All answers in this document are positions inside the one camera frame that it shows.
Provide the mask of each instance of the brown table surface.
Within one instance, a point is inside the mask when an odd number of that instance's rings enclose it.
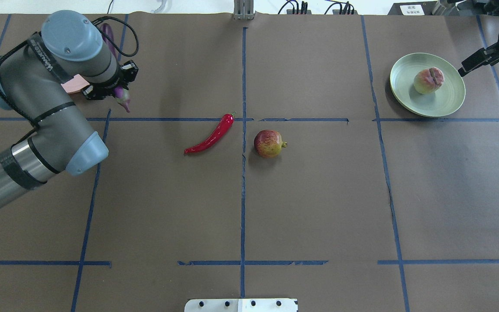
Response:
[[[0,55],[46,17],[0,15]],[[499,64],[445,118],[388,81],[414,52],[461,67],[499,18],[118,17],[140,38],[132,112],[72,95],[110,154],[0,209],[0,311],[499,311]],[[182,155],[230,112],[216,146]],[[0,109],[0,152],[30,129],[18,117]],[[263,129],[288,142],[278,158],[255,152]]]

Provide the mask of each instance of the plate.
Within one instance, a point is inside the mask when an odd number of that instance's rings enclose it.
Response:
[[[431,67],[438,67],[444,73],[444,83],[430,94],[418,93],[413,87],[413,79],[420,71]],[[457,69],[445,59],[428,53],[412,53],[394,63],[390,87],[400,104],[424,117],[452,114],[465,100],[465,83]]]
[[[83,87],[90,85],[81,75],[75,75],[73,79],[63,83],[61,86],[68,94],[77,93],[82,90]]]

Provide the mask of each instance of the metal bracket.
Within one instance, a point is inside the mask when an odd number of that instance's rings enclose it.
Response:
[[[298,312],[298,300],[277,299],[192,299],[184,312]]]
[[[253,0],[234,0],[234,19],[252,20],[255,16]]]

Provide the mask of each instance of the white bracket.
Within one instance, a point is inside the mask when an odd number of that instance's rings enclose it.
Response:
[[[234,0],[234,19],[252,20],[255,16],[253,0]]]
[[[277,299],[192,299],[184,312],[298,312],[298,300]]]

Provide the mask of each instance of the white label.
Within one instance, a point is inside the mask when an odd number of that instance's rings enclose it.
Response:
[[[404,15],[424,15],[421,4],[400,6],[400,10],[402,10],[402,14]]]

